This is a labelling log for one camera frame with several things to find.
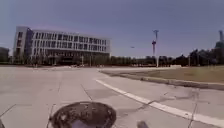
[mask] round manhole cover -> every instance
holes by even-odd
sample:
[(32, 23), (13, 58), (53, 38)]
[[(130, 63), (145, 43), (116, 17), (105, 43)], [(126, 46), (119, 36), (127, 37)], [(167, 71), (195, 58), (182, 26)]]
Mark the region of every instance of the round manhole cover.
[(116, 111), (98, 102), (77, 102), (60, 108), (50, 122), (53, 128), (111, 128)]

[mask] white building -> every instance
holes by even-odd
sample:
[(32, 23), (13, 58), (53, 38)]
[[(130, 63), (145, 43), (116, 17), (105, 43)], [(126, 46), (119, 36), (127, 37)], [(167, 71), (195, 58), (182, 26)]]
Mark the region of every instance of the white building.
[(109, 56), (110, 40), (86, 34), (31, 30), (19, 26), (16, 28), (13, 52), (14, 58), (26, 56), (30, 59), (40, 56), (54, 60), (58, 57), (62, 60), (72, 60), (80, 57)]

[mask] building facade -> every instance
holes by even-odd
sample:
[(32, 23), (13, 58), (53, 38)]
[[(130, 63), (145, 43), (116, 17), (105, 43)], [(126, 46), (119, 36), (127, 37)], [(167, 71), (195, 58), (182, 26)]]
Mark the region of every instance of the building facade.
[(9, 49), (0, 47), (0, 62), (8, 62)]
[(13, 58), (28, 58), (41, 63), (82, 63), (91, 65), (97, 56), (110, 56), (110, 40), (79, 33), (16, 28)]

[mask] grass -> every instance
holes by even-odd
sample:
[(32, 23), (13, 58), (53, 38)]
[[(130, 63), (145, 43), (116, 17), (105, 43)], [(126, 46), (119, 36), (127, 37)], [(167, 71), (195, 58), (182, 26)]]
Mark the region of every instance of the grass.
[(165, 79), (224, 83), (224, 66), (191, 67), (173, 70), (135, 72), (131, 74)]

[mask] paved plaza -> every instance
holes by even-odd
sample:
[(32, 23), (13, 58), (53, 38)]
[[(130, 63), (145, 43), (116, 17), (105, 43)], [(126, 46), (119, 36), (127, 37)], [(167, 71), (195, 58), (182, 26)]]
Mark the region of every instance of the paved plaza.
[(2, 122), (6, 128), (51, 128), (49, 116), (60, 107), (97, 101), (117, 111), (115, 128), (136, 128), (140, 120), (150, 128), (224, 127), (223, 91), (109, 77), (99, 70), (0, 67)]

